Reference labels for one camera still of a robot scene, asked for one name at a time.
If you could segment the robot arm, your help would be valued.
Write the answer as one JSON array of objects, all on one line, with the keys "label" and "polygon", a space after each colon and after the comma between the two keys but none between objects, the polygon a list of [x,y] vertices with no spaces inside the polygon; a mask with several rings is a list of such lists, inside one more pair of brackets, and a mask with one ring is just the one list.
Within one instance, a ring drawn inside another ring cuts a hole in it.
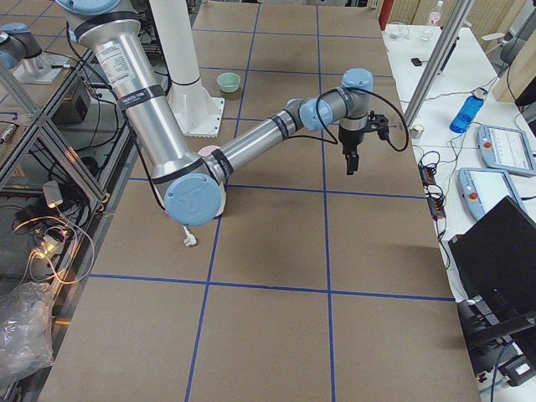
[{"label": "robot arm", "polygon": [[183,134],[187,120],[199,121],[217,104],[203,88],[188,9],[182,2],[154,1],[152,15],[165,55],[171,90],[157,81],[138,37],[137,11],[128,1],[63,1],[67,35],[91,49],[152,162],[152,183],[167,215],[185,226],[215,218],[223,203],[221,185],[235,170],[280,142],[298,138],[301,129],[339,125],[348,173],[358,168],[358,145],[365,134],[389,137],[388,119],[373,112],[373,77],[355,68],[342,84],[308,100],[295,99],[244,135],[201,156]]}]

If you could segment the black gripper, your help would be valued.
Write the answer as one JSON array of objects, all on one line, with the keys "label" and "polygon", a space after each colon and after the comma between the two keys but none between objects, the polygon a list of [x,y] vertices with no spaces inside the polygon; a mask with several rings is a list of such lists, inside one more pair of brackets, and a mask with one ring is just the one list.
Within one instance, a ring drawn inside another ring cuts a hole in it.
[{"label": "black gripper", "polygon": [[365,116],[347,117],[339,122],[338,140],[343,145],[346,160],[346,174],[354,175],[358,171],[358,145],[368,133],[375,132],[381,141],[389,139],[389,119],[383,114],[370,111]]}]

